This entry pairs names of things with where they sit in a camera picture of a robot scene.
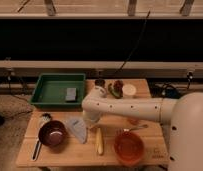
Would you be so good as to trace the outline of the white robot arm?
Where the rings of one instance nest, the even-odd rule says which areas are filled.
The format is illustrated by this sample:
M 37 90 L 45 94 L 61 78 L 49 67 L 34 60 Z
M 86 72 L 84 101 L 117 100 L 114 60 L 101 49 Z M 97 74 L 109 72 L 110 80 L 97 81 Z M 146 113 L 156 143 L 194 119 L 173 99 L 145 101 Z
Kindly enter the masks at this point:
M 102 114 L 114 114 L 170 124 L 168 171 L 203 171 L 203 92 L 179 99 L 111 99 L 103 87 L 95 86 L 83 99 L 88 123 Z

